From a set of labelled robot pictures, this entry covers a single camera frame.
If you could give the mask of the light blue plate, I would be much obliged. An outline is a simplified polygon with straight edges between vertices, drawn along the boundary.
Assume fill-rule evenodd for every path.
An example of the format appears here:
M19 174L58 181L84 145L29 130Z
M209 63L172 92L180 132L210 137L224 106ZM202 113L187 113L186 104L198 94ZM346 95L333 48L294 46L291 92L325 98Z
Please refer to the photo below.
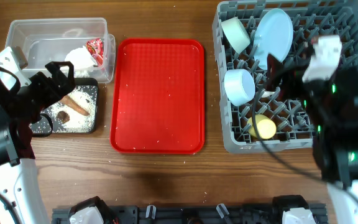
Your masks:
M267 69L268 54L283 62L292 41L293 24L289 15L279 8L269 10L259 23L254 37L254 60L259 61L259 68Z

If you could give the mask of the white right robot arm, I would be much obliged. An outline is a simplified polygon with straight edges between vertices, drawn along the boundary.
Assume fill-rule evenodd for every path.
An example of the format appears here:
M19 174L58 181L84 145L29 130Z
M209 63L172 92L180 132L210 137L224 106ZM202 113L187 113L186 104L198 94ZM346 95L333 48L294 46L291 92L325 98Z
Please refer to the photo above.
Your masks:
M313 157L328 187L339 223L358 223L358 68L306 81L311 62L284 67L267 57L266 88L284 100L298 98L316 128Z

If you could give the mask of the white plastic spoon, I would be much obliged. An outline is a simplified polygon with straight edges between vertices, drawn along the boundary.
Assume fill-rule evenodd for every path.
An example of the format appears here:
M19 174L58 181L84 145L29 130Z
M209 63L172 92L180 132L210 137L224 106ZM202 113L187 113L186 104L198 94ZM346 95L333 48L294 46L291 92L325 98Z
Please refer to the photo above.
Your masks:
M274 94L275 92L274 91L264 91L261 95L262 98L267 98L267 97L270 97Z

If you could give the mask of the yellow plastic cup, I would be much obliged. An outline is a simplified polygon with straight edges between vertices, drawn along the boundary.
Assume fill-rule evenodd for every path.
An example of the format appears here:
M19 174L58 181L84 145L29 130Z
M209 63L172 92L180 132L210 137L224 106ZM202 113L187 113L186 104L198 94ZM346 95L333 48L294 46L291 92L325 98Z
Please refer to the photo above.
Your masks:
M262 114L256 114L255 115L255 121L256 121L256 127L259 132L259 136L262 139L270 139L272 138L277 131L277 127L275 123L268 117ZM257 138L252 118L250 118L247 122L247 124L250 125L250 129L248 130L249 134L255 138Z

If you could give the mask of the mint green bowl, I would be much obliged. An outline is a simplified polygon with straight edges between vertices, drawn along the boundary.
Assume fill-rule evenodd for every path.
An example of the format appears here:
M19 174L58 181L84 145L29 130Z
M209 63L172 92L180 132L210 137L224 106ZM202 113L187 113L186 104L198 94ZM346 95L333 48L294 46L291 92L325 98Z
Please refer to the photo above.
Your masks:
M242 53L250 45L250 37L237 17L223 21L222 30L236 53Z

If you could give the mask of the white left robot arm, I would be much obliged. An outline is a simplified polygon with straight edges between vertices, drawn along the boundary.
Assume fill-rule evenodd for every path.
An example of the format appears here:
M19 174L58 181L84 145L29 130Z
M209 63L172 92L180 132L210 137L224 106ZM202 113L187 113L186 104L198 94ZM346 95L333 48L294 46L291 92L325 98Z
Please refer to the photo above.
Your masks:
M51 77L38 72L30 85L15 80L7 88L0 79L0 222L50 223L42 201L29 128L43 110L75 88L71 62L50 62ZM7 73L0 67L0 72Z

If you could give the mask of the brown carrot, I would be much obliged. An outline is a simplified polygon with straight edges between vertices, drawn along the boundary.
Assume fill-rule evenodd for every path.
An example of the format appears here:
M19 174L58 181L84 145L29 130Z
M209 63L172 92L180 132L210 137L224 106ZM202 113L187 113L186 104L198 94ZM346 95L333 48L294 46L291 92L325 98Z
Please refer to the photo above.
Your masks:
M64 105L67 105L74 111L76 111L79 114L82 114L83 116L89 116L90 114L83 109L79 104L77 104L72 98L70 98L68 95L64 96L60 102Z

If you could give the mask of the light blue rice bowl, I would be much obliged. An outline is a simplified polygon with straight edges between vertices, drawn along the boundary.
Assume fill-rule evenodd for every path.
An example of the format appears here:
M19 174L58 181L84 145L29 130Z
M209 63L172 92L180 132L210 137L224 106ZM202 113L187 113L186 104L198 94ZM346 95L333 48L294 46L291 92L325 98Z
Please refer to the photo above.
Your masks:
M224 89L234 106L244 105L255 96L253 76L245 69L228 70L224 76Z

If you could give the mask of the brown food lump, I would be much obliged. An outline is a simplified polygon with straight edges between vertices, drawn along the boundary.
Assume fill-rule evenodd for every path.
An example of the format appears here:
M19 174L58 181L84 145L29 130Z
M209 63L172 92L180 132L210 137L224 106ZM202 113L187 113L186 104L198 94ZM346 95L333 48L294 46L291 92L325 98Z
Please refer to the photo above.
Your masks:
M65 124L67 122L69 122L70 120L70 115L68 113L66 113L65 111L59 111L57 113L57 119L62 123Z

